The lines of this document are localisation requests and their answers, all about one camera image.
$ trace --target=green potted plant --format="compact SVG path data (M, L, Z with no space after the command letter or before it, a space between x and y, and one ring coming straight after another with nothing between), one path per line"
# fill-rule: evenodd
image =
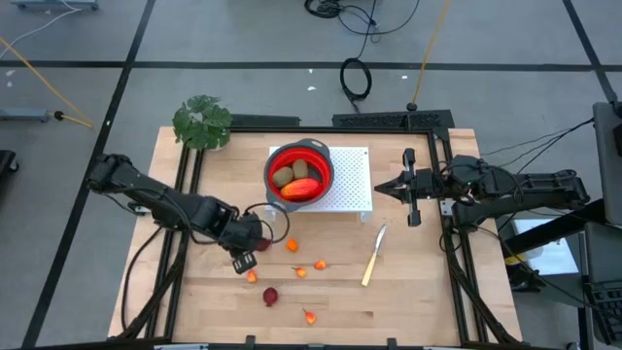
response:
M191 97L175 112L175 142L197 150L218 150L229 142L231 113L218 105L221 99L207 95Z

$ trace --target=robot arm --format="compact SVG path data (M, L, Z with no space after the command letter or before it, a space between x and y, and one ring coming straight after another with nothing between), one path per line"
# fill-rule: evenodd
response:
M511 174L483 159L456 156L440 174L431 169L414 170L415 152L403 154L404 171L392 181L376 186L411 206L408 224L421 224L416 199L451 198L456 228L475 230L487 218L514 212L553 207L580 209L590 197L573 170L545 174Z
M126 156L101 155L86 182L95 193L123 193L151 209L156 223L173 230L193 230L214 239L233 258L237 273L257 264L253 251L261 240L255 213L239 210L213 196L185 194L140 173Z

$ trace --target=wooden table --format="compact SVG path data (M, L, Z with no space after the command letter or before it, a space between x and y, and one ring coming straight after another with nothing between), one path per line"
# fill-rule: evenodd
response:
M473 130L452 129L450 135L454 155L478 156ZM206 154L199 193L240 209L265 201L262 170L268 148L303 137L318 138L329 146L368 147L372 185L399 174L406 147L415 149L417 168L431 166L427 137L420 135L234 133L224 149ZM161 128L149 175L172 186L180 153L172 128ZM189 165L186 183L191 171ZM377 192L373 194L373 216L366 224L360 223L357 214L292 213L290 237L298 241L300 249L294 254L280 243L256 253L257 284L237 275L228 253L220 247L191 244L173 340L242 343L247 334L254 334L257 343L274 344L381 345L395 337L399 345L459 345L447 262L438 247L438 207L431 200L420 200L418 205L422 219L418 227L407 226L407 205ZM263 210L259 208L258 213L263 215ZM277 217L276 236L281 234L283 222ZM361 279L383 223L387 233L369 286L364 288ZM485 227L495 230L492 221ZM151 217L137 220L128 261L155 228ZM128 321L151 295L162 237L134 266ZM509 333L520 339L500 244L483 231L469 237L480 294ZM319 259L327 261L326 270L313 268ZM297 278L293 266L306 267L306 279ZM261 299L267 287L280 294L272 307L266 307ZM463 296L470 338L476 339L472 308ZM156 334L162 334L165 317L161 315L167 308L165 297ZM302 308L317 315L315 325L307 326ZM110 335L121 332L120 314L118 299Z

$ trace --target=yellow cable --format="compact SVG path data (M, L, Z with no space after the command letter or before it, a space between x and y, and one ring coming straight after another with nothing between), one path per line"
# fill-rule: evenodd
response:
M7 47L7 49L9 49L9 51L11 51L15 56L17 56L17 58L19 58L19 60L21 60L23 62L23 64L26 65L26 67L28 67L32 73L34 73L42 82L43 84L46 85L46 87L48 87L56 96L58 96L58 98L60 98L61 100L63 100L69 107L71 107L71 109L73 109L80 117L82 117L83 119L87 120L90 123L89 127L93 126L93 121L90 120L89 118L87 118L79 109L78 107L74 106L73 103L71 103L68 99L65 98L65 96L63 96L60 92L58 92L50 83L48 83L48 81L46 80L46 78L44 78L41 74L39 74L39 72L30 64L30 62L28 62L26 60L26 58L24 58L21 54L19 54L19 52L17 52L15 49L13 49L13 47L11 46L11 44L7 43L4 38L0 37L0 43L4 44L4 46Z
M417 102L417 96L419 96L419 89L421 87L421 83L424 81L424 70L426 69L426 63L428 62L428 55L432 51L432 46L434 45L434 39L436 39L436 34L438 33L440 26L445 20L445 15L447 15L447 9L449 8L450 2L451 0L445 0L443 10L440 12L440 17L436 22L436 28L434 29L434 33L432 34L432 38L430 39L430 42L428 43L428 48L426 49L426 53L424 54L424 61L421 63L421 70L419 71L419 78L417 79L417 89L415 90L415 96L412 98L413 104Z
M69 116L65 116L65 115L60 115L63 119L66 119L67 121L71 121L73 123L79 123L82 124L88 128L93 128L93 125L89 124L88 122L83 122L77 118L73 118L73 117L69 117Z

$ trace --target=small orange pepper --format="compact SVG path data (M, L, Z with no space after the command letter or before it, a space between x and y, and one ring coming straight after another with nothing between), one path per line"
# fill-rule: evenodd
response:
M315 268L317 268L317 269L325 269L325 268L327 268L327 262L325 262L325 261L323 261L323 260L318 261L318 262L316 262L316 263L313 265L313 267L315 267Z
M304 278L307 276L307 270L305 270L303 267L292 267L292 269L295 271L295 274L300 278Z
M313 325L317 319L317 317L315 316L315 314L313 312L309 312L305 309L302 309L302 311L304 311L304 318L307 319L307 324L309 326Z
M298 242L295 239L290 239L285 247L295 253L298 251Z
M250 283L255 283L257 282L257 274L255 273L255 271L252 269L249 271L249 273L246 274L246 279L250 282Z

